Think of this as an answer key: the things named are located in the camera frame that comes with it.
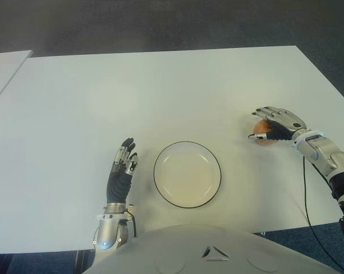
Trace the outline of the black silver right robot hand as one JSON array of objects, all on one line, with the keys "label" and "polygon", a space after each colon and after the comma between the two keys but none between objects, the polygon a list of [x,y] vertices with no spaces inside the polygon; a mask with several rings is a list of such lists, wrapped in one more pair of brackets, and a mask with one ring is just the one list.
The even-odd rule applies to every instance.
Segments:
[{"label": "black silver right robot hand", "polygon": [[308,131],[302,119],[283,108],[266,106],[257,108],[252,114],[266,121],[270,130],[250,134],[248,139],[251,140],[293,140]]}]

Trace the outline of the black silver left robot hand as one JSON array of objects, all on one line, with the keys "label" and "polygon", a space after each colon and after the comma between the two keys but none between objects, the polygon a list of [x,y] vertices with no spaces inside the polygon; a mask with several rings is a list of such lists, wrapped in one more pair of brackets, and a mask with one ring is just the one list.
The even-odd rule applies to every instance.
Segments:
[{"label": "black silver left robot hand", "polygon": [[109,203],[126,203],[131,180],[138,167],[138,154],[133,138],[127,138],[120,146],[114,158],[106,188],[106,200]]}]

